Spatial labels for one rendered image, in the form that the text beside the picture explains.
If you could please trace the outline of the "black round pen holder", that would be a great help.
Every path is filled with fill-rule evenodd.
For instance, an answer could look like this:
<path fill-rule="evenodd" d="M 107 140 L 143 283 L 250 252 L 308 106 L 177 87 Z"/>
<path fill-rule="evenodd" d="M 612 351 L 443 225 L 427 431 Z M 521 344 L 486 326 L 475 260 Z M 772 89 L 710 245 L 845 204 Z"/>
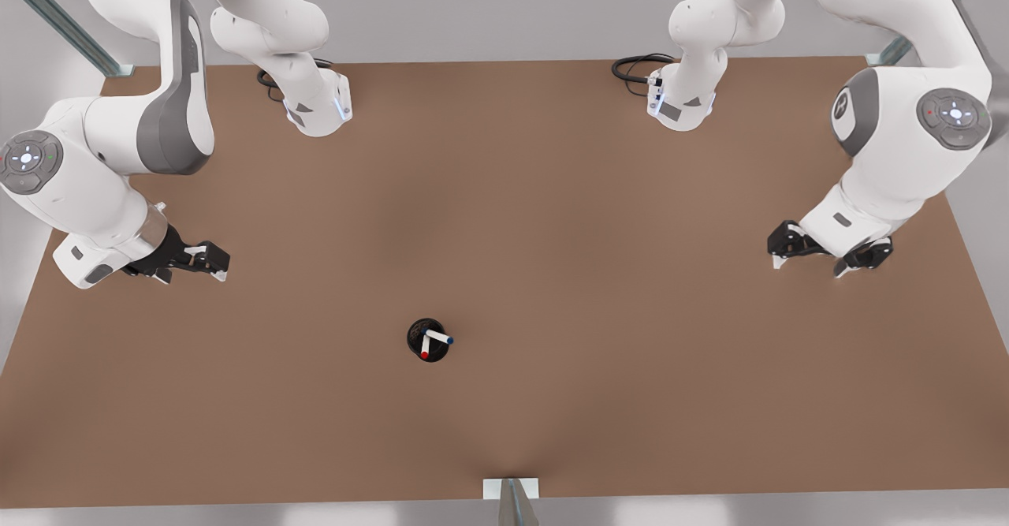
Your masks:
<path fill-rule="evenodd" d="M 422 336 L 424 336 L 425 329 L 433 329 L 443 334 L 447 334 L 445 332 L 445 328 L 436 319 L 425 318 L 414 321 L 413 324 L 411 324 L 410 329 L 408 329 L 407 343 L 408 343 L 408 348 L 411 351 L 413 351 L 413 353 L 417 355 L 417 357 L 420 360 L 422 360 L 422 358 L 419 357 L 419 350 L 421 349 L 421 341 L 422 341 Z M 443 360 L 443 358 L 449 351 L 449 347 L 450 345 L 433 340 L 431 349 L 431 360 L 424 360 L 424 361 L 437 362 L 439 360 Z"/>

